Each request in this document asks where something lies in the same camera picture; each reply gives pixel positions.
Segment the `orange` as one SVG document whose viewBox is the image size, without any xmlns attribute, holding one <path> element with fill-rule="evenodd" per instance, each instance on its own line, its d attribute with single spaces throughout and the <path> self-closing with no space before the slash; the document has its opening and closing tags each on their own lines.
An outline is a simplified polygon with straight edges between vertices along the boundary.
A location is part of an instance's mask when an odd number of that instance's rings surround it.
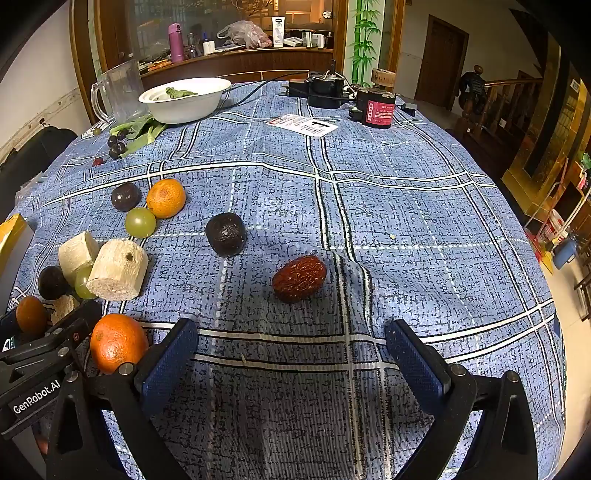
<svg viewBox="0 0 591 480">
<path fill-rule="evenodd" d="M 98 370 L 112 374 L 124 363 L 137 364 L 148 350 L 147 336 L 140 324 L 123 314 L 103 316 L 94 326 L 90 351 Z"/>
</svg>

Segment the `large sugarcane chunk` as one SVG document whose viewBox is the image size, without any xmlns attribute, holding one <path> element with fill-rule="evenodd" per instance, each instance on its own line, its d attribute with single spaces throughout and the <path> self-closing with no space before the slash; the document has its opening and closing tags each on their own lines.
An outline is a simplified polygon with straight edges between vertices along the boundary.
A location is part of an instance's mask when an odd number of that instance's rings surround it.
<svg viewBox="0 0 591 480">
<path fill-rule="evenodd" d="M 86 287 L 104 300 L 132 300 L 140 293 L 147 266 L 147 254 L 138 244 L 131 240 L 109 240 L 98 252 Z"/>
</svg>

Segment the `yellow rimmed foam tray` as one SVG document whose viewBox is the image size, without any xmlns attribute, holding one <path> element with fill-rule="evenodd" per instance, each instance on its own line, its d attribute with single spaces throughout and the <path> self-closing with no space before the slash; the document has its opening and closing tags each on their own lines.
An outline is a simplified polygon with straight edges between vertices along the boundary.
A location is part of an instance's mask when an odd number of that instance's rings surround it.
<svg viewBox="0 0 591 480">
<path fill-rule="evenodd" d="M 1 229 L 1 274 L 11 270 L 10 264 L 22 261 L 31 239 L 33 230 L 20 214 L 7 218 Z"/>
</svg>

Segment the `dark wrinkled passion fruit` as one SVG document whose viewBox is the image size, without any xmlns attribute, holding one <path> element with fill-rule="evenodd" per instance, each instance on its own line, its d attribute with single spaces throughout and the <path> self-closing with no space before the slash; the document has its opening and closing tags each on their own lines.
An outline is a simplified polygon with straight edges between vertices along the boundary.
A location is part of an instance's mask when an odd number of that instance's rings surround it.
<svg viewBox="0 0 591 480">
<path fill-rule="evenodd" d="M 221 257 L 238 255 L 245 248 L 247 237 L 242 218 L 231 212 L 213 216 L 205 226 L 205 236 Z"/>
</svg>

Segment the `red jujube date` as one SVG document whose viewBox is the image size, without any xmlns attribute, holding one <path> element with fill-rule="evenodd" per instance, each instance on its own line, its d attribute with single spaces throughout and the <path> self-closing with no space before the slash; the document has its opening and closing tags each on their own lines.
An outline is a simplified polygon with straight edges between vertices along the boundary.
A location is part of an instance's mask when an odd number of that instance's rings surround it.
<svg viewBox="0 0 591 480">
<path fill-rule="evenodd" d="M 318 292 L 325 283 L 327 267 L 315 255 L 307 255 L 280 268 L 273 275 L 273 292 L 288 304 L 304 300 Z"/>
</svg>

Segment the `mandarin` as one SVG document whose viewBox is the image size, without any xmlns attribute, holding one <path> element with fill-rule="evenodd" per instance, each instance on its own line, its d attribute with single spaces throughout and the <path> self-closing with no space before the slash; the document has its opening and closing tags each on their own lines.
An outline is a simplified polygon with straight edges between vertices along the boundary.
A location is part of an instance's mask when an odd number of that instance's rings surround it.
<svg viewBox="0 0 591 480">
<path fill-rule="evenodd" d="M 183 186 L 173 178 L 156 182 L 148 191 L 147 208 L 158 219 L 168 219 L 184 207 L 186 195 Z"/>
</svg>

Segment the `small brown orange fruit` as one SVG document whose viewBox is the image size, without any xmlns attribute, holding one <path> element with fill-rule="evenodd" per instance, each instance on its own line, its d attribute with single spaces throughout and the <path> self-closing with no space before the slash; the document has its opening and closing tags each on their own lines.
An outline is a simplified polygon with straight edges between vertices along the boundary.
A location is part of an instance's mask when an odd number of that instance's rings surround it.
<svg viewBox="0 0 591 480">
<path fill-rule="evenodd" d="M 16 308 L 16 320 L 25 335 L 39 336 L 47 326 L 47 311 L 38 298 L 26 296 Z"/>
</svg>

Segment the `dark purple plum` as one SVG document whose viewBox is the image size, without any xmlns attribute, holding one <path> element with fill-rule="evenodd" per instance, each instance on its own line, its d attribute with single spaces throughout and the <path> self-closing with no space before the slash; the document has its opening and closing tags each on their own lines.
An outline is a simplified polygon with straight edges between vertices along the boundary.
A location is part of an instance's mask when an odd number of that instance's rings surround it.
<svg viewBox="0 0 591 480">
<path fill-rule="evenodd" d="M 131 182 L 121 184 L 111 193 L 111 204 L 120 212 L 128 212 L 136 207 L 140 200 L 141 191 Z"/>
</svg>

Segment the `blue plaid tablecloth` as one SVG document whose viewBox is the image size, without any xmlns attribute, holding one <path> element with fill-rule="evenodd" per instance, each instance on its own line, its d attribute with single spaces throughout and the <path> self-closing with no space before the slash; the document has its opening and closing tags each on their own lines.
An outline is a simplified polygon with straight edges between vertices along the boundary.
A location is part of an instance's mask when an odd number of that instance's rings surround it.
<svg viewBox="0 0 591 480">
<path fill-rule="evenodd" d="M 516 371 L 538 477 L 556 473 L 566 367 L 554 302 L 505 197 L 445 130 L 400 110 L 368 127 L 271 82 L 95 165 L 106 153 L 104 138 L 73 142 L 17 204 L 34 236 L 10 298 L 34 294 L 76 234 L 126 237 L 116 187 L 183 186 L 182 210 L 140 242 L 140 294 L 103 309 L 152 340 L 197 317 L 193 356 L 155 419 L 185 474 L 397 474 L 430 418 L 387 352 L 395 319 L 473 374 Z"/>
</svg>

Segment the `green vegetable leaves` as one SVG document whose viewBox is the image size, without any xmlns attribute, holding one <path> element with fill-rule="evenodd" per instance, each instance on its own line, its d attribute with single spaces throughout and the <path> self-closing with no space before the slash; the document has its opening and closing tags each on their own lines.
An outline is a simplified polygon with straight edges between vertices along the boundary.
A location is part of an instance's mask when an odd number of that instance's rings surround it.
<svg viewBox="0 0 591 480">
<path fill-rule="evenodd" d="M 167 128 L 167 125 L 160 123 L 151 114 L 148 114 L 134 121 L 117 125 L 110 130 L 110 135 L 115 134 L 123 128 L 127 129 L 128 133 L 122 142 L 126 146 L 126 152 L 121 157 L 134 153 L 153 143 Z"/>
</svg>

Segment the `clear plastic pitcher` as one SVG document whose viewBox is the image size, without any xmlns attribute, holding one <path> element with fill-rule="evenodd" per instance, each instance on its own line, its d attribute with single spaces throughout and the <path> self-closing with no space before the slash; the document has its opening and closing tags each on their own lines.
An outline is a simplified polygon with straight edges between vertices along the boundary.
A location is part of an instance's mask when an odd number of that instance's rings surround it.
<svg viewBox="0 0 591 480">
<path fill-rule="evenodd" d="M 91 85 L 93 113 L 103 122 L 116 125 L 144 116 L 147 106 L 139 101 L 144 92 L 138 62 L 128 60 L 107 70 Z"/>
</svg>

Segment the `white bowl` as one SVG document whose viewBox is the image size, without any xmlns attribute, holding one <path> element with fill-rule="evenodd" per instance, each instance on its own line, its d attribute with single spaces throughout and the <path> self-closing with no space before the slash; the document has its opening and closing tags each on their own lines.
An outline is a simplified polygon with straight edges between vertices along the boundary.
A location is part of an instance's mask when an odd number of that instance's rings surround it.
<svg viewBox="0 0 591 480">
<path fill-rule="evenodd" d="M 221 103 L 221 95 L 229 87 L 230 81 L 222 78 L 188 78 L 146 90 L 138 101 L 159 123 L 184 124 L 212 114 Z"/>
</svg>

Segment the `white instruction leaflet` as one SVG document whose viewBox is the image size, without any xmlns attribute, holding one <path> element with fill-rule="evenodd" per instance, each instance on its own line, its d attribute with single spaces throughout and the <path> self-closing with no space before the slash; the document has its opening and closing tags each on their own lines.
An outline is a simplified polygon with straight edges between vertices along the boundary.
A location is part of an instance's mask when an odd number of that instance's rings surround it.
<svg viewBox="0 0 591 480">
<path fill-rule="evenodd" d="M 296 114 L 284 114 L 273 118 L 267 125 L 315 138 L 322 138 L 338 129 L 334 124 Z"/>
</svg>

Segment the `purple thermos bottle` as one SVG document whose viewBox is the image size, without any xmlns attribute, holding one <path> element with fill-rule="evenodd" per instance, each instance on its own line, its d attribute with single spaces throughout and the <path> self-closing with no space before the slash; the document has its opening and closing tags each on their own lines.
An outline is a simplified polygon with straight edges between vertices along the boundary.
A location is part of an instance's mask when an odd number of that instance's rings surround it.
<svg viewBox="0 0 591 480">
<path fill-rule="evenodd" d="M 167 28 L 169 48 L 172 63 L 179 63 L 184 60 L 184 44 L 182 30 L 179 23 L 171 23 Z"/>
</svg>

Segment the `clear plastic bag on counter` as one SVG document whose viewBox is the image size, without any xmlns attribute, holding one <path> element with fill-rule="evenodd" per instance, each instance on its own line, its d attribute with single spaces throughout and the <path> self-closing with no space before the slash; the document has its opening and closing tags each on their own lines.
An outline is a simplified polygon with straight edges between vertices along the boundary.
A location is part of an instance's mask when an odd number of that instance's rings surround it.
<svg viewBox="0 0 591 480">
<path fill-rule="evenodd" d="M 267 48 L 273 46 L 273 41 L 259 26 L 249 20 L 238 20 L 218 31 L 216 38 L 226 40 L 233 45 L 246 49 Z"/>
</svg>

